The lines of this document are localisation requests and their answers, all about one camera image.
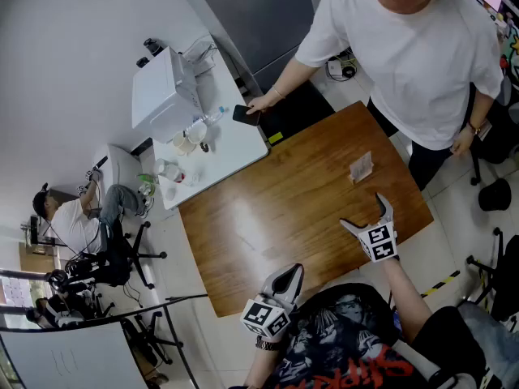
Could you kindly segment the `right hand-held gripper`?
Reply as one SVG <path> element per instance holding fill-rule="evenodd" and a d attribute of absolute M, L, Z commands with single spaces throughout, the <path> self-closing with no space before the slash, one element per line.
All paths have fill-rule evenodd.
<path fill-rule="evenodd" d="M 375 198 L 380 208 L 377 225 L 367 229 L 367 225 L 358 226 L 347 219 L 340 219 L 340 224 L 360 241 L 369 259 L 378 263 L 397 256 L 397 233 L 393 224 L 392 205 L 380 193 L 376 193 Z"/>

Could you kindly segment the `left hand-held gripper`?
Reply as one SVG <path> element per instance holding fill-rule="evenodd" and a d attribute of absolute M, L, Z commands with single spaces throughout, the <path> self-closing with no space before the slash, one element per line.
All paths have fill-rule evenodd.
<path fill-rule="evenodd" d="M 290 315 L 301 292 L 304 267 L 301 263 L 283 267 L 264 282 L 261 293 L 249 299 L 240 316 L 244 327 L 262 337 L 277 338 L 290 325 Z"/>

